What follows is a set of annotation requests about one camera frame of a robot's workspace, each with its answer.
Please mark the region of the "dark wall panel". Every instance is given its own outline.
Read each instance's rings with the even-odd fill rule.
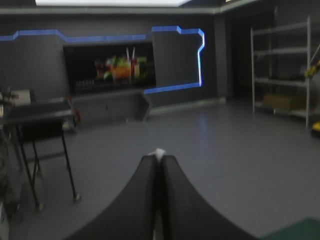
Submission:
[[[68,37],[147,34],[153,26],[201,28],[206,46],[201,53],[203,87],[149,95],[154,106],[217,96],[215,33],[212,16],[20,16],[0,19],[0,35],[16,30],[57,29]],[[197,34],[155,33],[153,36],[159,87],[198,81]],[[65,43],[57,36],[24,36],[0,42],[1,85],[32,88],[39,99],[63,97],[69,86],[63,58]]]

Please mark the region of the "blue neon trim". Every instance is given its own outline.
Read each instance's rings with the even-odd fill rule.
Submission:
[[[117,35],[117,36],[66,36],[56,29],[45,30],[20,30],[13,35],[0,36],[0,42],[14,41],[19,36],[44,36],[56,35],[66,43],[89,43],[89,42],[113,42],[113,41],[137,41],[146,40],[145,34],[138,35]]]
[[[201,86],[199,85],[198,82],[174,85],[174,86],[163,86],[163,87],[146,89],[144,90],[144,94],[156,94],[156,93],[170,92],[170,91],[176,91],[176,90],[182,90],[182,89],[199,88],[199,87]]]
[[[156,87],[151,89],[145,89],[145,94],[162,93],[168,91],[183,90],[189,88],[202,87],[202,73],[201,73],[201,57],[200,53],[205,47],[205,33],[200,28],[181,29],[179,26],[154,26],[151,32],[178,32],[181,35],[186,34],[199,34],[202,38],[202,44],[197,51],[198,61],[198,73],[199,82],[187,83],[173,86]],[[45,36],[45,35],[56,35],[66,43],[92,43],[92,42],[115,42],[115,41],[142,41],[146,40],[149,34],[133,34],[133,35],[115,35],[115,36],[72,36],[68,37],[61,33],[57,29],[43,29],[43,30],[19,30],[13,35],[2,35],[0,36],[0,42],[14,41],[19,36]]]

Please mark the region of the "yellow object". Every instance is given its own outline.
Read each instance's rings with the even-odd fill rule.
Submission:
[[[320,61],[312,67],[310,67],[305,73],[306,78],[313,78],[313,76],[320,70]]]
[[[320,121],[313,124],[312,130],[320,132]]]

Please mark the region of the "shelf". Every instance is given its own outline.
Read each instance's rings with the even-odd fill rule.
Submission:
[[[269,106],[265,106],[262,101],[258,101],[255,103],[256,108],[272,110],[274,114],[282,114],[282,115],[289,115],[289,116],[296,116],[300,118],[305,118],[307,116],[305,109],[300,110],[283,110],[283,109],[275,109]],[[314,109],[310,111],[310,117],[320,115],[320,109]]]
[[[306,54],[308,53],[307,47],[286,47],[286,48],[275,48],[271,50],[254,51],[255,56],[266,56],[266,55],[281,55],[281,54]]]
[[[274,33],[279,33],[279,32],[284,32],[284,31],[302,29],[302,28],[306,28],[307,26],[308,26],[307,22],[301,22],[301,23],[297,23],[297,24],[291,24],[291,25],[256,30],[256,31],[253,31],[253,35],[259,36],[259,35],[266,35],[266,34],[274,34]]]
[[[307,84],[304,81],[287,81],[287,80],[278,80],[278,79],[268,79],[263,77],[256,77],[254,79],[255,83],[259,84],[270,84],[270,85],[280,85],[280,86],[290,86],[290,87],[300,87],[306,88]]]

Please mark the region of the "ceiling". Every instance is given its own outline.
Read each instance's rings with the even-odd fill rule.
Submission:
[[[212,7],[219,7],[224,3],[225,3],[225,0],[191,0],[185,3],[184,5],[182,5],[181,7],[212,8]],[[36,7],[35,0],[0,0],[0,8],[30,8],[30,7]]]

